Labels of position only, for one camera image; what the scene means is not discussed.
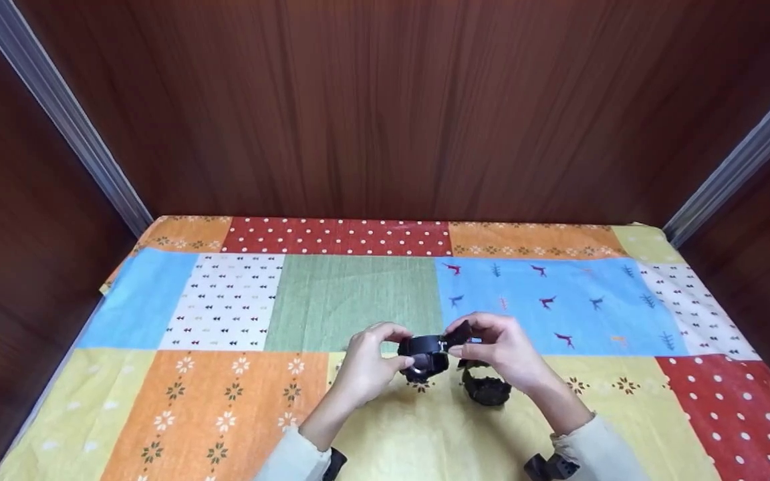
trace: bedsheet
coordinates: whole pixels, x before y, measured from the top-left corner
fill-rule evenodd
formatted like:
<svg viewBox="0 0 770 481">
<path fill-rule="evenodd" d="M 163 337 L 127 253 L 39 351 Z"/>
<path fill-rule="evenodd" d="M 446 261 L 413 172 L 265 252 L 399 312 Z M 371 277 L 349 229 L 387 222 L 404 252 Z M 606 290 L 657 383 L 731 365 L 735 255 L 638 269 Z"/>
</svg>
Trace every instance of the bedsheet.
<svg viewBox="0 0 770 481">
<path fill-rule="evenodd" d="M 516 316 L 651 478 L 770 479 L 770 371 L 657 228 L 166 216 L 102 290 L 0 479 L 251 479 L 352 333 L 474 310 Z M 334 445 L 339 479 L 525 479 L 548 434 L 452 368 L 397 375 Z"/>
</svg>

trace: red bird print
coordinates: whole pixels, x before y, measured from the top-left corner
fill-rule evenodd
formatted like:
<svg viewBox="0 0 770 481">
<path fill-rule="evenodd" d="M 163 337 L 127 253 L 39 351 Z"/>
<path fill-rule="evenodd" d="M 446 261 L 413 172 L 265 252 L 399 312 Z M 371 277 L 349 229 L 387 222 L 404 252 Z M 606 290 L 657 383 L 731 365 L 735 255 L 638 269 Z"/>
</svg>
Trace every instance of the red bird print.
<svg viewBox="0 0 770 481">
<path fill-rule="evenodd" d="M 547 309 L 547 310 L 551 310 L 551 307 L 548 307 L 548 305 L 551 304 L 552 302 L 554 302 L 554 298 L 556 298 L 556 297 L 557 296 L 554 296 L 554 297 L 549 298 L 549 299 L 540 299 L 540 302 L 543 303 L 543 308 Z"/>
<path fill-rule="evenodd" d="M 462 266 L 459 266 L 459 265 L 444 264 L 443 262 L 441 264 L 443 264 L 446 268 L 452 270 L 453 276 L 458 276 L 459 270 L 462 268 Z"/>
<path fill-rule="evenodd" d="M 531 269 L 533 269 L 534 271 L 540 271 L 540 277 L 547 277 L 545 275 L 545 267 L 537 267 L 531 264 Z"/>
<path fill-rule="evenodd" d="M 573 349 L 575 348 L 575 346 L 572 345 L 572 336 L 571 335 L 560 335 L 560 334 L 558 334 L 556 332 L 554 333 L 554 335 L 556 335 L 558 339 L 566 340 L 566 346 L 571 347 Z"/>
</svg>

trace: patchwork tablecloth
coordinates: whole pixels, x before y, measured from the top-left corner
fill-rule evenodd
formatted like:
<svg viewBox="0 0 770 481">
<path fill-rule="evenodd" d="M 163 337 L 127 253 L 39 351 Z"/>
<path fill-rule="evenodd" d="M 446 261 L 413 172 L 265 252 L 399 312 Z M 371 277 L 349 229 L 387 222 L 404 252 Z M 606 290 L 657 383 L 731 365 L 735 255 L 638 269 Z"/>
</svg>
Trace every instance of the patchwork tablecloth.
<svg viewBox="0 0 770 481">
<path fill-rule="evenodd" d="M 250 479 L 352 333 L 471 311 L 516 316 L 653 479 L 770 479 L 770 371 L 657 228 L 168 216 L 104 291 L 0 479 Z M 549 431 L 453 368 L 398 375 L 340 432 L 339 478 L 525 479 Z"/>
</svg>

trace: human hand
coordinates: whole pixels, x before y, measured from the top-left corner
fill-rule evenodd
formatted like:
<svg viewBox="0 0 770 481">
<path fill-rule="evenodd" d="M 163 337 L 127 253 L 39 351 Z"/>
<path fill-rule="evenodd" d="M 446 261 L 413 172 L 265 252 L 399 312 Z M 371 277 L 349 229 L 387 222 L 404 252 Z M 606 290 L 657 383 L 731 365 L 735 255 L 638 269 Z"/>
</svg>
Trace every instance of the human hand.
<svg viewBox="0 0 770 481">
<path fill-rule="evenodd" d="M 353 335 L 329 394 L 351 409 L 376 399 L 397 371 L 415 363 L 415 359 L 406 356 L 384 359 L 379 346 L 385 341 L 400 342 L 407 337 L 412 337 L 409 329 L 395 323 L 375 323 Z"/>
<path fill-rule="evenodd" d="M 465 320 L 471 324 L 473 336 L 479 337 L 483 343 L 451 347 L 448 352 L 452 356 L 489 363 L 507 383 L 526 395 L 531 395 L 534 389 L 559 381 L 515 317 L 471 313 L 453 321 L 445 329 L 445 334 Z"/>
</svg>

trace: beige sleeve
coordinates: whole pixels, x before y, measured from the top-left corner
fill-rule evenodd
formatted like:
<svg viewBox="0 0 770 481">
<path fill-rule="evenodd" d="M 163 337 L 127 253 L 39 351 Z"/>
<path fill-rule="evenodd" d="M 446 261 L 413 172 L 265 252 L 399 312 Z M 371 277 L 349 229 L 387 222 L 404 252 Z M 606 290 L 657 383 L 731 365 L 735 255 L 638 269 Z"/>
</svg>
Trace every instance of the beige sleeve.
<svg viewBox="0 0 770 481">
<path fill-rule="evenodd" d="M 320 452 L 297 428 L 290 428 L 254 481 L 320 481 L 330 464 L 331 451 Z"/>
<path fill-rule="evenodd" d="M 569 481 L 648 481 L 629 444 L 598 415 L 551 441 L 555 453 L 581 466 Z"/>
</svg>

